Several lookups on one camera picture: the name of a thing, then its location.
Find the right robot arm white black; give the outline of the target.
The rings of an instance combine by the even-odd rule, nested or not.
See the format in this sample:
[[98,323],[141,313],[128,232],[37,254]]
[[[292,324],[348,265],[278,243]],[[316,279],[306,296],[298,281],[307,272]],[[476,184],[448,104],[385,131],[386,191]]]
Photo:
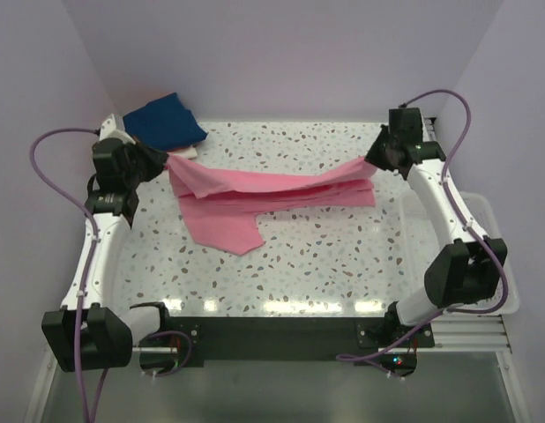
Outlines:
[[508,293],[504,270],[508,249],[493,238],[468,210],[449,173],[449,162],[436,141],[422,134],[419,108],[389,111],[365,157],[384,171],[399,174],[418,196],[437,236],[437,257],[424,272],[423,285],[395,301],[382,323],[370,330],[377,342],[402,346],[443,312],[472,313],[472,305]]

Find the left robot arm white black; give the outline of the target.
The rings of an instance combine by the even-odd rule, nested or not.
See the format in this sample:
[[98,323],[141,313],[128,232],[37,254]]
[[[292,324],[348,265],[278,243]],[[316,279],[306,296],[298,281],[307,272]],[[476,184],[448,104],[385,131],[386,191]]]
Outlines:
[[86,233],[78,267],[57,311],[41,329],[64,372],[124,367],[144,338],[165,345],[173,324],[161,302],[132,306],[123,315],[110,307],[117,267],[138,208],[138,186],[159,176],[168,155],[122,135],[92,147],[94,175],[84,203]]

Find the pink t shirt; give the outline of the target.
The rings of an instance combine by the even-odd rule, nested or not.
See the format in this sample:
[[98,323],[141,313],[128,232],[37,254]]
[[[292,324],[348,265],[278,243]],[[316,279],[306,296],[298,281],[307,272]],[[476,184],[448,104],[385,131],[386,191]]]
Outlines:
[[191,239],[242,256],[261,247],[257,216],[315,206],[374,206],[377,169],[358,157],[321,175],[267,174],[204,167],[173,156],[170,185]]

